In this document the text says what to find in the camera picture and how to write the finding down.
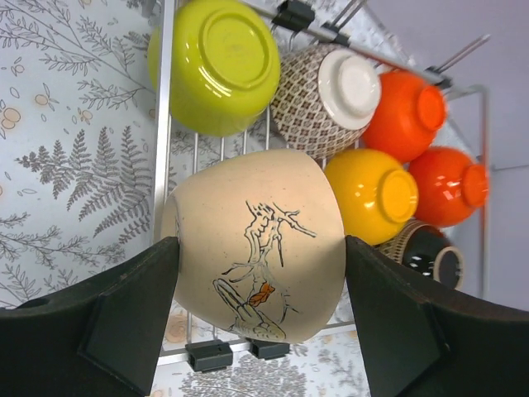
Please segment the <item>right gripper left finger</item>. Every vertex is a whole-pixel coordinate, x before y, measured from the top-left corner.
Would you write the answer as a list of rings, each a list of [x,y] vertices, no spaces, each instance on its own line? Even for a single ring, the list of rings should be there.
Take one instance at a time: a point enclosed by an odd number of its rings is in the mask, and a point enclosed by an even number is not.
[[[120,265],[1,311],[3,396],[150,394],[179,271],[166,237]]]

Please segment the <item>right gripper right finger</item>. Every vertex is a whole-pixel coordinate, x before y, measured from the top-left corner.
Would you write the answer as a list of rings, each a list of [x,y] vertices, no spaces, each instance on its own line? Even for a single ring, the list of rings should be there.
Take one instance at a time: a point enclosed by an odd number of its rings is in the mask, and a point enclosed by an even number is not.
[[[528,313],[450,289],[346,241],[346,281],[373,396],[526,396]]]

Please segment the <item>beige bowl with drawing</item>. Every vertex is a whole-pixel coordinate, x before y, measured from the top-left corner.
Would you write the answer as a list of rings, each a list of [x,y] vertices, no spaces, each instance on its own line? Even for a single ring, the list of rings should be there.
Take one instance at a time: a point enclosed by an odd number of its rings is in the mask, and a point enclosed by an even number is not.
[[[165,201],[161,234],[179,240],[176,302],[224,331],[304,342],[340,300],[340,211],[322,169],[300,151],[239,155],[189,176]]]

